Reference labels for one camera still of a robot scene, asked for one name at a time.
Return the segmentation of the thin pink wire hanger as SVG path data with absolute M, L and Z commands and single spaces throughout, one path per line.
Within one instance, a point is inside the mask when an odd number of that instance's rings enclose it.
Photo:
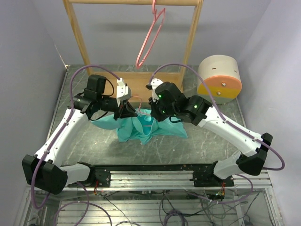
M 143 103 L 143 99 L 141 97 L 139 97 L 139 96 L 131 96 L 130 99 L 131 98 L 138 98 L 140 100 L 139 107 L 138 107 L 138 113 L 139 114 L 141 114 L 141 115 L 147 115 L 147 116 L 151 117 L 150 114 L 147 114 L 147 113 L 144 113 L 144 112 L 141 111 L 142 103 Z

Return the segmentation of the teal t shirt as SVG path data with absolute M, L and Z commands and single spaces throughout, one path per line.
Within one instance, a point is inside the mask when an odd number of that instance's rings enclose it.
M 101 129 L 116 130 L 119 142 L 140 140 L 145 145 L 157 135 L 188 137 L 181 121 L 177 122 L 173 117 L 171 120 L 165 119 L 159 122 L 151 116 L 151 111 L 148 109 L 141 109 L 137 117 L 115 120 L 113 115 L 108 115 L 91 123 Z

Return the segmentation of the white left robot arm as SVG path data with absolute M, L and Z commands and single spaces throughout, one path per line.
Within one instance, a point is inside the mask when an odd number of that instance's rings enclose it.
M 99 110 L 112 112 L 114 120 L 137 116 L 128 102 L 131 90 L 124 80 L 117 80 L 116 97 L 104 94 L 107 81 L 107 78 L 97 74 L 89 76 L 86 88 L 73 97 L 73 106 L 67 108 L 51 137 L 35 155 L 23 158 L 22 167 L 27 184 L 51 194 L 59 194 L 67 185 L 78 181 L 85 187 L 95 184 L 94 165 L 78 162 L 62 166 L 62 162 L 78 131 Z

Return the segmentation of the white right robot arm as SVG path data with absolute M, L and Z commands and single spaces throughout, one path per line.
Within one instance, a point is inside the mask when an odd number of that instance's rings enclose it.
M 271 144 L 272 135 L 248 131 L 230 118 L 219 114 L 218 109 L 203 97 L 186 97 L 174 83 L 154 79 L 146 87 L 152 91 L 149 105 L 151 116 L 157 121 L 175 117 L 178 121 L 214 132 L 239 150 L 231 157 L 213 163 L 212 171 L 207 175 L 210 185 L 218 186 L 233 174 L 260 174 L 267 157 L 266 145 Z

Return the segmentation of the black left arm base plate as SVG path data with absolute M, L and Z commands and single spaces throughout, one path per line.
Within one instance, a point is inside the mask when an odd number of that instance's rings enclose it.
M 104 167 L 90 164 L 77 163 L 67 166 L 68 187 L 77 187 L 80 182 L 85 187 L 109 187 L 111 183 L 111 173 Z

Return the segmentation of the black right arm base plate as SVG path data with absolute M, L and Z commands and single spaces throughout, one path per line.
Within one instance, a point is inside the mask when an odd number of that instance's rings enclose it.
M 234 186 L 232 176 L 228 176 L 226 179 L 220 179 L 214 175 L 214 167 L 218 161 L 211 164 L 191 164 L 188 165 L 188 169 L 192 170 L 192 181 L 194 187 L 221 187 L 222 183 L 226 187 Z

